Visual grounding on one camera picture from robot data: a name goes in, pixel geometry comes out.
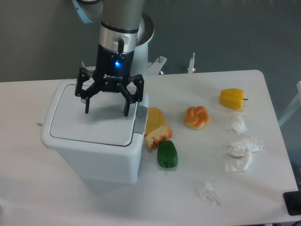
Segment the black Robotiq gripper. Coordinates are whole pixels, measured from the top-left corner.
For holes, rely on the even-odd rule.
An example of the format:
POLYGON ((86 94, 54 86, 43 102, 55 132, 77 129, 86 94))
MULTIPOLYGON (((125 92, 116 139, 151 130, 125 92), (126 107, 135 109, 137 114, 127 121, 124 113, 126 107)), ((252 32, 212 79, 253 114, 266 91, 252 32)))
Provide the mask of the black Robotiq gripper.
POLYGON ((85 113, 89 113, 90 99, 100 91, 120 92, 126 99, 124 116, 127 117, 130 105, 143 100, 144 78, 141 74, 130 77, 134 51, 119 54, 98 45, 96 68, 93 72, 94 83, 83 89, 83 83, 90 79, 91 72, 81 67, 75 86, 75 96, 85 104, 85 113), (131 94, 127 85, 132 82, 136 92, 131 94))

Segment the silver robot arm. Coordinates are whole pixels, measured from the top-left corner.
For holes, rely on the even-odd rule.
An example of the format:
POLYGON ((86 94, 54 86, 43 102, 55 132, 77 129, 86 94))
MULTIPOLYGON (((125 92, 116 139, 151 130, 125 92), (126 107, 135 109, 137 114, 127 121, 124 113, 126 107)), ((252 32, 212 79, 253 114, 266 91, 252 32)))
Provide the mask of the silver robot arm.
POLYGON ((91 73, 81 67, 75 88, 86 113, 90 99, 100 91, 122 94, 124 116, 128 116, 131 104, 142 101, 143 76, 130 75, 142 12, 142 0, 103 1, 95 70, 91 73))

